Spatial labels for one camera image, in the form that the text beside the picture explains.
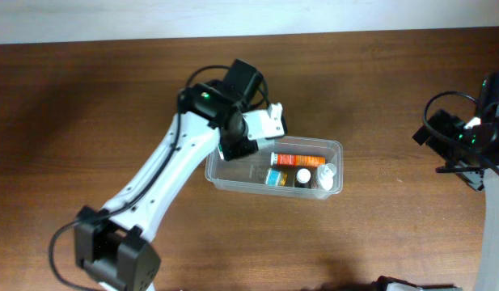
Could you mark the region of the orange tablet tube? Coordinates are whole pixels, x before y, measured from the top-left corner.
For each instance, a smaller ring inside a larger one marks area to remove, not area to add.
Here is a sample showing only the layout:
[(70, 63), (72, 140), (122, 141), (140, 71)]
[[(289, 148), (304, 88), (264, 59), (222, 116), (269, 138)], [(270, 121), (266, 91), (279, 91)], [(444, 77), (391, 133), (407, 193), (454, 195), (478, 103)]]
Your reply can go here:
[(318, 167), (325, 163), (326, 158), (311, 155), (277, 154), (272, 152), (270, 158), (272, 166)]

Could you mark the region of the small blue-labelled gold-cap bottle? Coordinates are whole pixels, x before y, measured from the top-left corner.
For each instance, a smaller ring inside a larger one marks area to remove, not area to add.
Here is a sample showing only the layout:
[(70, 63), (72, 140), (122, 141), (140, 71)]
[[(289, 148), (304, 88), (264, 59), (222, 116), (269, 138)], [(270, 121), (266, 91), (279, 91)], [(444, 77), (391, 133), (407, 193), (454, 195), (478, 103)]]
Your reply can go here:
[(285, 186), (287, 174), (273, 168), (267, 170), (264, 183), (268, 186)]

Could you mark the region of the dark bottle white cap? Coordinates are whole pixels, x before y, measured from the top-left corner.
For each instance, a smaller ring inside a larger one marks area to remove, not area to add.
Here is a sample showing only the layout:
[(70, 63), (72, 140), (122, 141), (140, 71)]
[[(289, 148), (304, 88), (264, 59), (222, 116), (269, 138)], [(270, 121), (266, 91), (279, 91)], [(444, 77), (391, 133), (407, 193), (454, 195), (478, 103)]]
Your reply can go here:
[(294, 177), (295, 188), (309, 188), (311, 181), (311, 172), (306, 168), (301, 168), (297, 171)]

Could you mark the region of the white squeeze bottle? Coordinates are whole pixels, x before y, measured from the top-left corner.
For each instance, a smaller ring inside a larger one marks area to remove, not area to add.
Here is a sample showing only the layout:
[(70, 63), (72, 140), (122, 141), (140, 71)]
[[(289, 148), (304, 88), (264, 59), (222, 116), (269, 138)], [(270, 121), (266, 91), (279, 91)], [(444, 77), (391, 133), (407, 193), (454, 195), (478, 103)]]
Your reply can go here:
[(332, 163), (318, 166), (311, 178), (311, 188), (330, 191), (333, 187), (336, 173), (337, 167)]

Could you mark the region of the white green medicine box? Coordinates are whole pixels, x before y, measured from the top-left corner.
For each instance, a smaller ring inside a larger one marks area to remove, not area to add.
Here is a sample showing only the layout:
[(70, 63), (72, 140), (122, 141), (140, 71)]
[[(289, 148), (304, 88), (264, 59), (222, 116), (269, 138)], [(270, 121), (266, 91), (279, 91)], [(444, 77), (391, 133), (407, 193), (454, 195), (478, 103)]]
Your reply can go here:
[(222, 149), (222, 145), (221, 144), (218, 145), (218, 153), (219, 153), (220, 159), (224, 160), (224, 154), (223, 154), (223, 149)]

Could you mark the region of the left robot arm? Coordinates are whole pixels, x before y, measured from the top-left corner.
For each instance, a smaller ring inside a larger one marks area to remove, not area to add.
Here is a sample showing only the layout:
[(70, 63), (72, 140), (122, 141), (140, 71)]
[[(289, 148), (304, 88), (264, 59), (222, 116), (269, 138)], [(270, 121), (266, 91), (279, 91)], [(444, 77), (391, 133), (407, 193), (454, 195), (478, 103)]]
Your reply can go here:
[(286, 133), (280, 103), (252, 103), (265, 85), (213, 80), (182, 90), (170, 128), (139, 172), (101, 209), (75, 221), (75, 263), (104, 290), (152, 290), (161, 259), (151, 242), (180, 189), (215, 150), (244, 158)]

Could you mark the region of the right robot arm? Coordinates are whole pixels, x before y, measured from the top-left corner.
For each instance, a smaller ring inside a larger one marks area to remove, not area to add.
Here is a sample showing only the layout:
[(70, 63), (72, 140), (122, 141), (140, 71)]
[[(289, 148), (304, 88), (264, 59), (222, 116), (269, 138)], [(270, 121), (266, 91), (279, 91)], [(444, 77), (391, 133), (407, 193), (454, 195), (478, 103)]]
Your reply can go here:
[[(499, 291), (499, 175), (487, 170), (484, 177), (485, 220), (480, 267), (475, 291)], [(420, 286), (396, 278), (381, 276), (374, 287), (382, 291), (444, 291), (456, 290), (450, 285)]]

